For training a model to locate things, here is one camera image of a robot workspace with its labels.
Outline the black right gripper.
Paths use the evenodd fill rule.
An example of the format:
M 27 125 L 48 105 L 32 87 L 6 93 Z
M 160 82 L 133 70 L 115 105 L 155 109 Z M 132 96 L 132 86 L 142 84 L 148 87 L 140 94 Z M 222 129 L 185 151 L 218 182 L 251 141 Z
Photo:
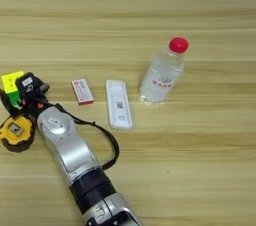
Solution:
M 15 108 L 7 96 L 7 94 L 0 89 L 0 100 L 2 101 L 3 106 L 9 112 L 11 117 L 17 117 L 20 113 L 27 118 L 30 118 L 32 121 L 36 122 L 38 117 L 49 108 L 61 112 L 62 107 L 59 104 L 52 104 L 48 101 L 44 93 L 50 89 L 48 83 L 44 83 L 40 86 L 41 95 L 37 97 L 26 97 L 21 99 L 21 109 L 20 111 Z

